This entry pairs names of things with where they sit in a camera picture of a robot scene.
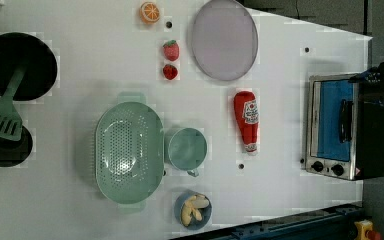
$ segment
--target teal mug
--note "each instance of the teal mug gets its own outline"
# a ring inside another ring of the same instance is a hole
[[[193,177],[199,176],[197,168],[207,155],[207,141],[194,128],[176,128],[165,135],[164,156],[175,168],[187,171]]]

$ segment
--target yellow object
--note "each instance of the yellow object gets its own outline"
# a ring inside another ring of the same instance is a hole
[[[205,200],[206,197],[204,195],[202,195],[202,194],[198,194],[198,195],[196,195],[196,199],[197,200]]]
[[[369,220],[364,220],[360,222],[354,222],[354,225],[357,227],[358,236],[355,240],[370,240],[366,237],[367,231],[373,230],[373,223]]]
[[[153,24],[160,19],[160,10],[155,3],[146,2],[140,7],[139,15],[144,23]]]
[[[185,225],[185,227],[189,226],[192,220],[192,208],[188,206],[183,206],[182,208],[182,224]]]
[[[190,201],[190,203],[192,204],[192,206],[194,208],[206,208],[208,207],[208,205],[210,205],[210,201],[208,201],[207,199],[196,199],[196,200],[193,200],[193,201]]]
[[[197,221],[202,221],[202,215],[198,209],[192,208],[192,213]]]
[[[196,200],[196,195],[190,197],[188,200],[186,200],[185,206],[193,208],[192,201],[195,201],[195,200]]]

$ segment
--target black pot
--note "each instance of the black pot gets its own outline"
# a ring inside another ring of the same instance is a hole
[[[46,94],[57,77],[57,61],[49,47],[40,39],[24,33],[0,35],[0,95],[22,58],[29,58],[23,81],[14,100],[29,101]]]

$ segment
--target toy orange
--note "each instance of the toy orange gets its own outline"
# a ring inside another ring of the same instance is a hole
[[[156,23],[160,19],[160,10],[152,2],[142,4],[139,9],[140,18],[146,24]]]

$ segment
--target toy strawberry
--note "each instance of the toy strawberry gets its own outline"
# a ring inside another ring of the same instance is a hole
[[[166,44],[164,44],[163,48],[164,55],[168,60],[176,61],[179,58],[180,49],[176,40],[168,41]]]
[[[178,71],[175,66],[167,64],[163,68],[163,73],[168,80],[173,80],[177,76]]]

